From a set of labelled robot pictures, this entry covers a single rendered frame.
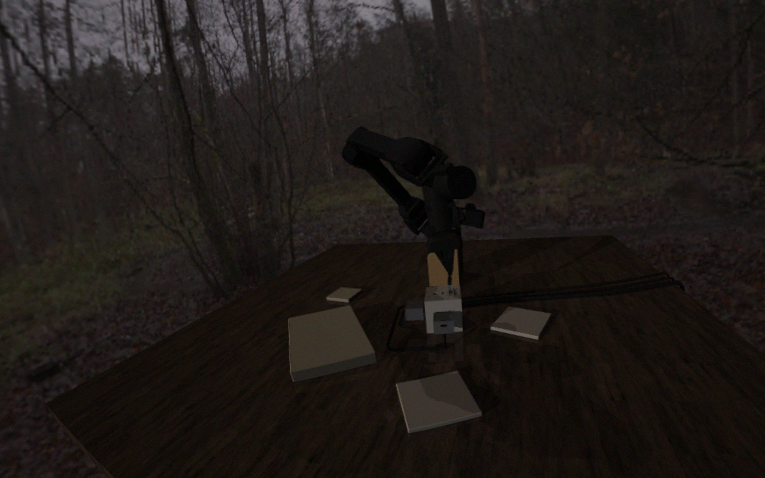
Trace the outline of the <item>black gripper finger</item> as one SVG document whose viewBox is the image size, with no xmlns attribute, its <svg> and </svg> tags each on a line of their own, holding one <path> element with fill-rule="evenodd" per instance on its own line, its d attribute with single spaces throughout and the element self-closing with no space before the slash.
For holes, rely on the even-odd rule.
<svg viewBox="0 0 765 478">
<path fill-rule="evenodd" d="M 454 254 L 455 250 L 435 252 L 435 255 L 448 273 L 454 270 Z"/>
</svg>

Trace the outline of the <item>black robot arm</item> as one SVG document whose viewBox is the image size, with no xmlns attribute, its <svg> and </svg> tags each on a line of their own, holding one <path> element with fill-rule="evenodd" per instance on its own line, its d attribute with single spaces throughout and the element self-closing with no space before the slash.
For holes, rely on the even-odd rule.
<svg viewBox="0 0 765 478">
<path fill-rule="evenodd" d="M 444 164 L 448 156 L 443 150 L 420 139 L 391 139 L 360 126 L 347 138 L 342 157 L 351 166 L 365 169 L 382 186 L 398 204 L 405 224 L 417 236 L 420 232 L 427 237 L 431 235 L 428 220 L 418 230 L 428 218 L 425 200 L 466 199 L 475 193 L 477 181 L 471 169 L 454 167 L 451 162 Z M 432 160 L 432 157 L 435 158 Z M 401 178 L 421 187 L 425 200 L 412 196 L 379 158 L 390 163 Z M 465 208 L 460 208 L 454 203 L 455 229 L 460 228 L 460 224 L 482 228 L 484 216 L 485 212 L 477 210 L 475 204 L 467 203 Z"/>
</svg>

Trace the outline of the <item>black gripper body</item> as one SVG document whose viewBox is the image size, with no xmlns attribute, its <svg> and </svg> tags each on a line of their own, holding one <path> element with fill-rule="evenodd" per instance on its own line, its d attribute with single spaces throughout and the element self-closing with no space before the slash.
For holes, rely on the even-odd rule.
<svg viewBox="0 0 765 478">
<path fill-rule="evenodd" d="M 425 210 L 428 216 L 429 253 L 463 248 L 460 232 L 453 225 L 453 199 L 425 200 Z"/>
</svg>

